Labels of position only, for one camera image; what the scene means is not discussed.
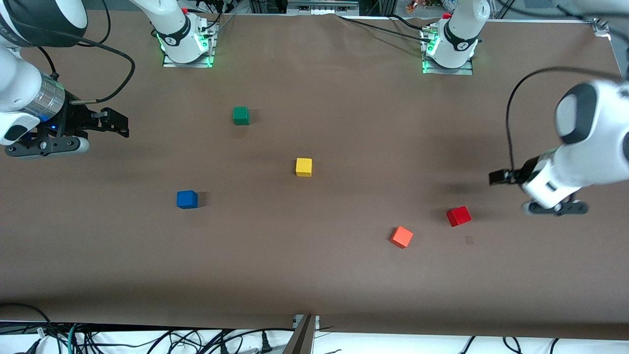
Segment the metal frame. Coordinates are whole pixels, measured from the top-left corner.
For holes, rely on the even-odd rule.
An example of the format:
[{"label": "metal frame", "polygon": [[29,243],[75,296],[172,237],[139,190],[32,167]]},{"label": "metal frame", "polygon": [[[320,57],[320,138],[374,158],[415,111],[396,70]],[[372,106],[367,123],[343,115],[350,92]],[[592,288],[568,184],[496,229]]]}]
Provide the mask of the metal frame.
[{"label": "metal frame", "polygon": [[316,316],[304,315],[282,354],[311,354],[315,340]]}]

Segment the orange block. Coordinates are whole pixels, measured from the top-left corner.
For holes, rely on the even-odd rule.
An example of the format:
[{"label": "orange block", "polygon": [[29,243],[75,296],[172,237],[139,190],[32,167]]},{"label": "orange block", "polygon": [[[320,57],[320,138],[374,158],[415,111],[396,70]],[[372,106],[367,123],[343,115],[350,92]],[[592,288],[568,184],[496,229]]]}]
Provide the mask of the orange block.
[{"label": "orange block", "polygon": [[391,236],[391,243],[399,248],[406,248],[408,247],[408,244],[411,242],[412,238],[412,232],[401,226],[398,226],[398,228],[393,233],[393,236]]}]

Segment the metal bracket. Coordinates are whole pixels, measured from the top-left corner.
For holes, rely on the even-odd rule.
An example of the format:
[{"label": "metal bracket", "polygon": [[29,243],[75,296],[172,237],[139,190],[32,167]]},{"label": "metal bracket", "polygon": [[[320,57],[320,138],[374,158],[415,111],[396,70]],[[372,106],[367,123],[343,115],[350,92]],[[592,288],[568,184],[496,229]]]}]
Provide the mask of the metal bracket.
[{"label": "metal bracket", "polygon": [[561,202],[553,209],[544,209],[538,203],[533,201],[522,204],[522,209],[527,215],[583,215],[589,211],[587,204],[580,200]]},{"label": "metal bracket", "polygon": [[607,22],[597,18],[592,22],[592,29],[594,30],[594,35],[597,37],[609,37],[610,35],[610,27],[607,25]]},{"label": "metal bracket", "polygon": [[282,354],[312,354],[315,331],[318,325],[315,315],[303,315]]}]

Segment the green block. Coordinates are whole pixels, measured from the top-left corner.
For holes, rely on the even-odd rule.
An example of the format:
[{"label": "green block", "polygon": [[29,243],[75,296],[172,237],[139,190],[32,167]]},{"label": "green block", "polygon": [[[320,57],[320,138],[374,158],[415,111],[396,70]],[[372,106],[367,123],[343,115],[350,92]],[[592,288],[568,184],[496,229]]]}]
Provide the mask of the green block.
[{"label": "green block", "polygon": [[249,108],[234,107],[234,112],[231,116],[234,119],[235,125],[249,125],[251,124],[251,117],[249,116]]}]

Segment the cube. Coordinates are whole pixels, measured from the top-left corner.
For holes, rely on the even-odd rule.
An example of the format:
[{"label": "cube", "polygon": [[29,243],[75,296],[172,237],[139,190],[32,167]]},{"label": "cube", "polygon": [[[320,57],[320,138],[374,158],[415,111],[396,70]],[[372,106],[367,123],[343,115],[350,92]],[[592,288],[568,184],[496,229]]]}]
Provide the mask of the cube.
[{"label": "cube", "polygon": [[249,115],[249,108],[245,106],[234,107],[234,111],[231,115],[235,125],[249,125],[251,124],[251,117]]},{"label": "cube", "polygon": [[177,206],[181,209],[194,209],[199,207],[199,195],[193,190],[177,192]]},{"label": "cube", "polygon": [[450,225],[452,227],[472,221],[472,216],[467,211],[467,207],[465,206],[449,210],[446,215],[448,216],[448,220],[450,221]]},{"label": "cube", "polygon": [[390,241],[399,248],[407,248],[412,238],[412,232],[401,226],[398,226],[398,228],[393,233],[393,236],[391,236]]},{"label": "cube", "polygon": [[297,158],[297,164],[295,165],[295,173],[298,177],[312,177],[313,175],[313,160],[305,159],[302,157]]}]

